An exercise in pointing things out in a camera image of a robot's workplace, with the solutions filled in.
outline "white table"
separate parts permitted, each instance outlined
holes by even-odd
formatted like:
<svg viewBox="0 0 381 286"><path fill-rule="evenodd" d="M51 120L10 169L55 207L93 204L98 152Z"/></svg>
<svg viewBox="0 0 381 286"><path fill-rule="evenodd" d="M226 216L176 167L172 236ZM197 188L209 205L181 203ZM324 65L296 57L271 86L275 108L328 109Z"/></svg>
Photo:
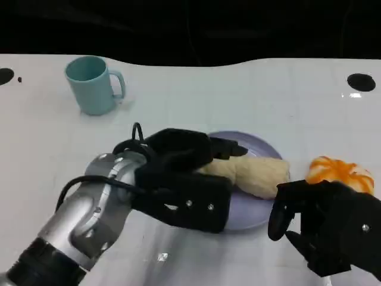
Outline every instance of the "white table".
<svg viewBox="0 0 381 286"><path fill-rule="evenodd" d="M15 78L0 86L4 271L53 213L63 185L83 174L96 155L128 138L136 121L146 136L169 126L258 135L290 161L293 180L302 179L320 155L354 161L374 174L381 195L381 91L377 86L354 98L358 92L346 83L348 75L363 72L381 85L381 61L269 59L196 68L107 60L128 81L127 100L110 114L89 117L80 113L64 78L64 67L74 58L0 55L0 67L15 71ZM168 253L165 262L158 261L161 253ZM360 270L332 280L333 285L378 285ZM82 285L305 286L323 281L285 238L270 241L266 227L211 235L133 212L120 239Z"/></svg>

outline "bread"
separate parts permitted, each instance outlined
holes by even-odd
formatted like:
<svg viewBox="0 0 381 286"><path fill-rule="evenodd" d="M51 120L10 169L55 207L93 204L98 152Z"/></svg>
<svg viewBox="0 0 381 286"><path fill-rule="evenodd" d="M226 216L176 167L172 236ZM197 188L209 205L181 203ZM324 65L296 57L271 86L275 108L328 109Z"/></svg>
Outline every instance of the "bread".
<svg viewBox="0 0 381 286"><path fill-rule="evenodd" d="M289 163L275 158L230 157L214 159L199 169L208 175L224 176L241 190L264 199L275 198L277 185L289 181Z"/></svg>

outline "purple plate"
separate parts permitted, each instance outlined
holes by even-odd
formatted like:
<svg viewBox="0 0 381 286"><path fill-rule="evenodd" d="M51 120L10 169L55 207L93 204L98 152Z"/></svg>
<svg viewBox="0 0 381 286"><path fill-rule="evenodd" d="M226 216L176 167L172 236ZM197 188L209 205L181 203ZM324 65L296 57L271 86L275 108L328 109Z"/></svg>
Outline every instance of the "purple plate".
<svg viewBox="0 0 381 286"><path fill-rule="evenodd" d="M249 156L282 159L270 144L254 135L238 131L221 131L210 133L209 136L235 140L240 146L249 150ZM263 200L247 194L236 186L230 201L229 219L225 230L239 231L267 223L273 202L273 200Z"/></svg>

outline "mug handle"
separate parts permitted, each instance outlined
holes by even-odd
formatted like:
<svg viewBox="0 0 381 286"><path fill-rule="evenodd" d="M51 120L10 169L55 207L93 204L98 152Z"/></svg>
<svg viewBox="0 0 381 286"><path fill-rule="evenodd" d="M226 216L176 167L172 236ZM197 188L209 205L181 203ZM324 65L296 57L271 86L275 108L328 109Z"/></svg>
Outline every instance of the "mug handle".
<svg viewBox="0 0 381 286"><path fill-rule="evenodd" d="M110 70L109 74L113 74L114 76L116 76L118 78L119 83L120 83L120 87L121 87L121 95L115 95L114 94L113 96L114 96L114 98L116 98L118 100L122 100L126 96L126 84L124 83L124 77L123 77L122 73L120 73L117 70Z"/></svg>

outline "black circular hole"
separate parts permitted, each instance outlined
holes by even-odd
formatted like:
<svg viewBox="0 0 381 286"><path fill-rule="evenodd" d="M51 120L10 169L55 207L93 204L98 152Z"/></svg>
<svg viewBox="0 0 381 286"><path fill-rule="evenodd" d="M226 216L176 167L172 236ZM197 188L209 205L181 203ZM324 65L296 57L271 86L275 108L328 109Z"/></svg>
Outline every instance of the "black circular hole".
<svg viewBox="0 0 381 286"><path fill-rule="evenodd" d="M376 88L376 82L368 74L354 73L348 76L346 81L357 91L372 91Z"/></svg>
<svg viewBox="0 0 381 286"><path fill-rule="evenodd" d="M11 69L0 69L0 85L10 82L14 77L14 72Z"/></svg>

